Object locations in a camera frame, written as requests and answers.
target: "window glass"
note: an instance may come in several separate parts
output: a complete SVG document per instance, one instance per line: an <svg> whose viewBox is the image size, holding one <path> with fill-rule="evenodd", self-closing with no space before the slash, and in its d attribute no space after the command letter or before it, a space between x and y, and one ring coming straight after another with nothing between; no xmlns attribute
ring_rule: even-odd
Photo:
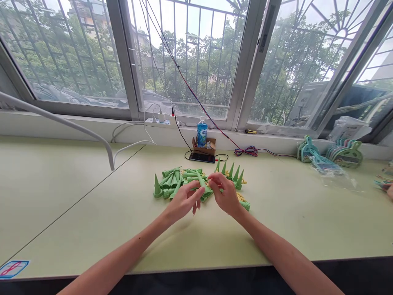
<svg viewBox="0 0 393 295"><path fill-rule="evenodd" d="M147 16L146 6L157 30L160 31L158 25L162 27L180 70L207 112L212 118L226 119L248 0L129 0L128 4L144 106L158 102L166 106L168 112L171 109L169 96L178 115L203 115L163 47L160 35Z"/></svg>
<svg viewBox="0 0 393 295"><path fill-rule="evenodd" d="M345 95L325 129L332 130L334 121L340 116L363 120L374 128L393 109L393 47L387 46L391 44L392 39L389 36L392 31L393 26Z"/></svg>
<svg viewBox="0 0 393 295"><path fill-rule="evenodd" d="M5 0L0 35L36 99L128 108L105 0Z"/></svg>
<svg viewBox="0 0 393 295"><path fill-rule="evenodd" d="M308 127L373 1L283 1L249 123Z"/></svg>

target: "window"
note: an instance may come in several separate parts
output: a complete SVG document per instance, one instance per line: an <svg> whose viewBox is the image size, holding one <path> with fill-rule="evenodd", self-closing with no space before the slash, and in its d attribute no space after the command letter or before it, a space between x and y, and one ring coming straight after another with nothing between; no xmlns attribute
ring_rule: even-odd
<svg viewBox="0 0 393 295"><path fill-rule="evenodd" d="M169 50L207 112L214 119L226 120L248 5L248 0L129 0L131 32L139 44L135 52L143 101L140 111L154 101L170 112L170 96L179 116L203 115L163 46L160 26Z"/></svg>
<svg viewBox="0 0 393 295"><path fill-rule="evenodd" d="M110 24L105 1L7 0L0 14L0 36L37 105L129 108L112 28L101 25Z"/></svg>
<svg viewBox="0 0 393 295"><path fill-rule="evenodd" d="M220 128L323 138L352 116L373 141L393 126L392 10L392 0L6 0L0 65L20 97L55 113L142 120L172 101L194 126L203 110L173 56Z"/></svg>

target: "hand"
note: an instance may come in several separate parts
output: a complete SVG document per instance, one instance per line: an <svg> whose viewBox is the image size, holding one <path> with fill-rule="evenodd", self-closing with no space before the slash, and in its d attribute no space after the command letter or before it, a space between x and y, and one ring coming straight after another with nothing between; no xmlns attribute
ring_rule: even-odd
<svg viewBox="0 0 393 295"><path fill-rule="evenodd" d="M197 208L201 208L201 197L205 188L200 186L199 182L194 180L179 188L179 191L163 212L172 224L186 216L191 208L194 215ZM194 187L199 187L199 189L192 191L191 189Z"/></svg>
<svg viewBox="0 0 393 295"><path fill-rule="evenodd" d="M214 198L224 212L235 217L243 211L244 208L239 203L233 181L228 180L221 172L210 174L208 179L210 179L209 186L214 192Z"/></svg>
<svg viewBox="0 0 393 295"><path fill-rule="evenodd" d="M389 198L393 200L393 185L392 184L388 184L388 185L390 185L390 187L388 188L386 193L388 194Z"/></svg>

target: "plastic bag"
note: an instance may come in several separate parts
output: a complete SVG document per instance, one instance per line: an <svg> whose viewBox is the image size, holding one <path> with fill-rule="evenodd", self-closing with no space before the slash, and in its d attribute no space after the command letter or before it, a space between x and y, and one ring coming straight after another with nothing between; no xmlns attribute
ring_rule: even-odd
<svg viewBox="0 0 393 295"><path fill-rule="evenodd" d="M335 188L343 188L350 191L363 192L358 182L351 178L348 173L341 167L334 169L319 169L313 163L310 167L315 170L324 186L330 186Z"/></svg>
<svg viewBox="0 0 393 295"><path fill-rule="evenodd" d="M369 134L372 128L368 123L352 117L340 117L334 122L332 132L327 136L330 141L337 141L341 138L359 139Z"/></svg>

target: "power strip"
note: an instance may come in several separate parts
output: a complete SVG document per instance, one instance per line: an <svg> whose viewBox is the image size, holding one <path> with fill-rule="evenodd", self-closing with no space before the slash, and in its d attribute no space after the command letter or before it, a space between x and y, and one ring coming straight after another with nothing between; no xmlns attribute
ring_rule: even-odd
<svg viewBox="0 0 393 295"><path fill-rule="evenodd" d="M158 119L153 122L153 118L146 119L145 125L152 127L177 128L177 126L175 124L171 124L169 120L165 120L163 123L160 123Z"/></svg>

